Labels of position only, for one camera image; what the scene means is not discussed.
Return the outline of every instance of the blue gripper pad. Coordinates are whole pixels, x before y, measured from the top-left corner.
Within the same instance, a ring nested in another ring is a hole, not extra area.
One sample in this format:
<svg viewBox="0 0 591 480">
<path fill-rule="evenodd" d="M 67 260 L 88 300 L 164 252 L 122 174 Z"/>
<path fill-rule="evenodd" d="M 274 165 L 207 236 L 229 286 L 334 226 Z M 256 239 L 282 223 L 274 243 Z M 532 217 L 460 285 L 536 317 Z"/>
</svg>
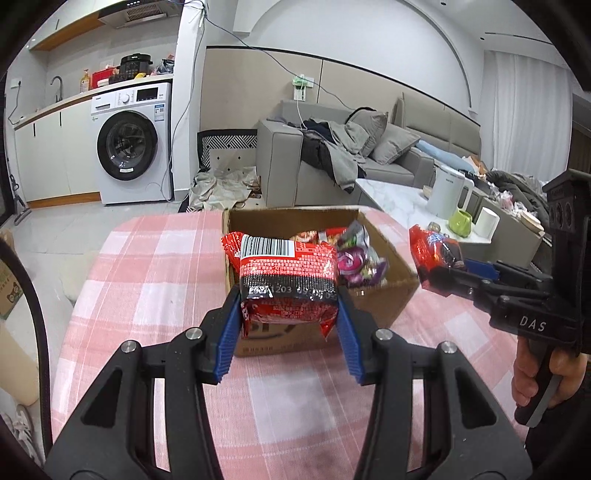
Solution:
<svg viewBox="0 0 591 480">
<path fill-rule="evenodd" d="M 339 313 L 336 318 L 336 330 L 339 334 L 339 341 L 349 373 L 355 377 L 358 384 L 364 383 L 365 378 L 365 366 L 363 365 L 363 356 L 361 350 L 361 344 L 355 327 L 349 317 L 347 308 L 339 297 Z"/>
<path fill-rule="evenodd" d="M 216 362 L 213 367 L 213 376 L 218 382 L 230 370 L 238 335 L 242 326 L 242 311 L 240 308 L 240 296 L 236 297 L 228 314 L 228 321 L 222 330 L 217 343 Z"/>
</svg>

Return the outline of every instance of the soap bottle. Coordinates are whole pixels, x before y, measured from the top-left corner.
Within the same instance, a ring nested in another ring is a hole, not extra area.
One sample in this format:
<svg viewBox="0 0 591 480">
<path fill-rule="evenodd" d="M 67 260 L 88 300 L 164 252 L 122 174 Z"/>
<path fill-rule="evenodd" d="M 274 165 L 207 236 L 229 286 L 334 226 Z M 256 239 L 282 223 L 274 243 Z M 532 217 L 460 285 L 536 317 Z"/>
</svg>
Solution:
<svg viewBox="0 0 591 480">
<path fill-rule="evenodd" d="M 88 69 L 84 69 L 84 76 L 80 81 L 80 93 L 88 92 L 90 89 L 90 77 L 88 76 Z"/>
</svg>

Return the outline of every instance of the kitchen counter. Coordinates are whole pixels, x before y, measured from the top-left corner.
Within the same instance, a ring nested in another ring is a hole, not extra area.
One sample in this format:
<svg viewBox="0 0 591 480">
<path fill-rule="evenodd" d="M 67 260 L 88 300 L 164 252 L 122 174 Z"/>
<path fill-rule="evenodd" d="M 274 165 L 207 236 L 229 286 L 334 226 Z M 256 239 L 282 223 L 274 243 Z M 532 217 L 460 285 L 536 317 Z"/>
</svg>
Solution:
<svg viewBox="0 0 591 480">
<path fill-rule="evenodd" d="M 119 90 L 119 89 L 122 89 L 125 87 L 141 85 L 144 83 L 146 83 L 146 84 L 147 83 L 156 83 L 156 82 L 163 82 L 165 80 L 172 80 L 172 79 L 173 79 L 173 74 L 168 73 L 165 75 L 156 75 L 153 77 L 144 77 L 142 79 L 137 79 L 137 80 L 127 80 L 125 82 L 112 83 L 111 85 L 106 85 L 104 87 L 95 88 L 93 90 L 89 90 L 88 92 L 79 93 L 78 95 L 74 95 L 72 97 L 66 98 L 66 99 L 62 100 L 61 102 L 52 103 L 50 106 L 47 106 L 45 108 L 42 108 L 41 110 L 38 110 L 35 113 L 32 113 L 30 115 L 22 117 L 21 119 L 18 120 L 17 124 L 14 126 L 14 129 L 16 131 L 19 128 L 22 128 L 25 125 L 30 124 L 31 122 L 34 122 L 35 120 L 38 120 L 43 116 L 46 116 L 46 115 L 53 113 L 53 112 L 57 112 L 67 106 L 75 105 L 76 103 L 90 100 L 95 95 L 99 95 L 101 93 L 111 92 L 113 90 Z"/>
</svg>

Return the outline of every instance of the clothes pile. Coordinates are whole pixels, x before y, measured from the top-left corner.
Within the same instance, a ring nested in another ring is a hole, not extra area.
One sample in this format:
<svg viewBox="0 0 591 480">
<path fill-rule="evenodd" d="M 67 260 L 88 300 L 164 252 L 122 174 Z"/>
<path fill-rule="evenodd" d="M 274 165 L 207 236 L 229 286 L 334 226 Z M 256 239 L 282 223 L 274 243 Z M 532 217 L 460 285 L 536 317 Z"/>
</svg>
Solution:
<svg viewBox="0 0 591 480">
<path fill-rule="evenodd" d="M 499 192 L 509 192 L 514 204 L 521 202 L 528 212 L 535 213 L 544 230 L 548 231 L 550 226 L 548 202 L 541 191 L 539 181 L 522 174 L 511 174 L 502 170 L 487 172 L 486 179 L 493 183 Z"/>
<path fill-rule="evenodd" d="M 201 171 L 194 183 L 189 191 L 188 212 L 230 209 L 260 190 L 255 167 Z"/>
<path fill-rule="evenodd" d="M 369 134 L 354 123 L 338 124 L 322 120 L 304 121 L 301 160 L 324 170 L 344 191 L 351 193 L 357 178 L 364 179 L 362 148 Z"/>
</svg>

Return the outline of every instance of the baseboard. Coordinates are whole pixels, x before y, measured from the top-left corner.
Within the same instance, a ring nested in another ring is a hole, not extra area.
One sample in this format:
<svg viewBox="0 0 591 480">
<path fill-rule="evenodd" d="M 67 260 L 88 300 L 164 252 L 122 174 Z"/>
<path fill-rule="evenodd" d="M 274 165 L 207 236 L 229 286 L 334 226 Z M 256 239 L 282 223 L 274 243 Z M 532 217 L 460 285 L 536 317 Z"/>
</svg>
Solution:
<svg viewBox="0 0 591 480">
<path fill-rule="evenodd" d="M 187 195 L 189 195 L 189 189 L 175 190 L 174 201 L 182 202 L 187 197 Z"/>
<path fill-rule="evenodd" d="M 63 197 L 53 197 L 50 199 L 32 200 L 27 203 L 30 208 L 45 208 L 87 202 L 100 202 L 100 193 L 78 193 L 76 195 L 64 195 Z"/>
</svg>

